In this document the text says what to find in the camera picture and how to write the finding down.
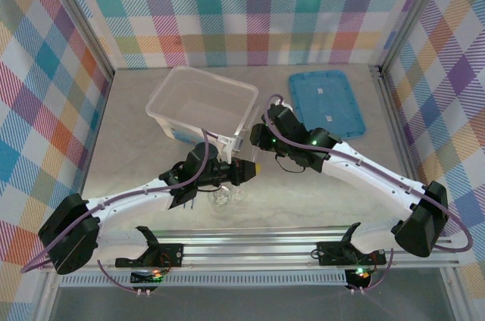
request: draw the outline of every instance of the clear plastic bin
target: clear plastic bin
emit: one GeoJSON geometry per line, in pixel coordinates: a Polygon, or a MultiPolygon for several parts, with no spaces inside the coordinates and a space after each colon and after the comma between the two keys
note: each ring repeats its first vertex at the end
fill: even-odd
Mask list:
{"type": "Polygon", "coordinates": [[[203,141],[201,128],[237,139],[257,97],[253,85],[191,67],[175,67],[145,109],[167,136],[196,144],[203,141]]]}

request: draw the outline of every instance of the blue lid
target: blue lid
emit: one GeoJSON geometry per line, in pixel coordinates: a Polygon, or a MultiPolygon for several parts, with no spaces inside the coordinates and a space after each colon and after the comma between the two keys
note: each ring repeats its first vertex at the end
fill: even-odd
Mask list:
{"type": "Polygon", "coordinates": [[[307,130],[324,128],[341,138],[365,133],[365,124],[347,76],[340,70],[295,73],[289,77],[293,110],[307,130]]]}

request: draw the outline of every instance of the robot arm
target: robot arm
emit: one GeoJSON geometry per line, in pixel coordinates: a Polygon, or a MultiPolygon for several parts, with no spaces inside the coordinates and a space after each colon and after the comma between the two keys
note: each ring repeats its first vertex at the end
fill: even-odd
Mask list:
{"type": "Polygon", "coordinates": [[[166,249],[161,249],[147,227],[138,226],[127,231],[112,228],[147,213],[185,204],[194,199],[199,187],[218,187],[224,182],[240,185],[259,171],[256,164],[246,160],[232,158],[230,164],[218,160],[217,149],[209,145],[207,164],[194,182],[175,186],[170,191],[161,190],[167,186],[182,185],[191,179],[200,170],[204,155],[205,144],[199,143],[185,161],[175,164],[157,179],[116,195],[86,201],[79,194],[67,196],[39,230],[40,240],[48,247],[75,220],[85,216],[48,252],[57,273],[72,273],[91,259],[115,259],[116,264],[132,266],[166,266],[161,257],[166,249]]]}
{"type": "Polygon", "coordinates": [[[327,253],[338,256],[347,254],[355,260],[377,249],[399,245],[419,257],[430,255],[448,217],[421,196],[427,195],[447,207],[444,186],[438,182],[426,186],[400,176],[362,156],[348,143],[325,129],[307,131],[288,105],[271,105],[268,118],[285,139],[302,145],[327,148],[328,151],[312,151],[292,146],[277,138],[267,123],[253,126],[253,145],[265,151],[276,152],[281,157],[289,157],[302,167],[310,167],[319,173],[341,179],[373,195],[396,216],[380,223],[352,225],[343,240],[338,245],[332,244],[331,251],[327,253]]]}

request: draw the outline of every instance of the marble surface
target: marble surface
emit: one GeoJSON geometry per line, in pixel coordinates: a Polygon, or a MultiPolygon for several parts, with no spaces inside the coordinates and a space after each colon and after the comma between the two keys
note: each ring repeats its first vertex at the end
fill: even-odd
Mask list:
{"type": "MultiPolygon", "coordinates": [[[[278,67],[220,67],[204,69],[256,85],[261,113],[268,96],[282,94],[289,102],[287,80],[292,73],[343,70],[358,100],[367,132],[349,143],[370,159],[403,173],[380,97],[366,65],[315,65],[278,67]]],[[[121,70],[116,73],[89,169],[84,198],[110,195],[150,181],[183,161],[191,145],[168,138],[145,112],[149,96],[170,69],[121,70]]],[[[250,159],[247,138],[241,155],[250,159]]],[[[297,170],[291,160],[286,168],[297,170]]],[[[124,224],[150,229],[222,229],[242,227],[338,226],[357,221],[382,220],[392,214],[370,195],[329,176],[306,170],[282,171],[274,154],[260,151],[262,171],[244,185],[244,198],[223,207],[214,206],[207,193],[199,193],[193,210],[178,207],[147,214],[124,224]]]]}

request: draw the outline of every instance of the colorful plaid wall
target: colorful plaid wall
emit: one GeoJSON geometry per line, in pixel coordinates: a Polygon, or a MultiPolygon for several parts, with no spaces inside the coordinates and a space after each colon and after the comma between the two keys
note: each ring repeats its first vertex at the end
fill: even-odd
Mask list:
{"type": "Polygon", "coordinates": [[[79,1],[114,65],[129,68],[376,64],[412,2],[79,1]]]}
{"type": "MultiPolygon", "coordinates": [[[[464,273],[485,315],[485,0],[431,0],[390,73],[422,180],[474,236],[464,273]]],[[[447,227],[449,234],[458,229],[447,227]]]]}
{"type": "Polygon", "coordinates": [[[42,221],[77,192],[108,81],[59,0],[0,0],[0,320],[24,321],[42,221]]]}

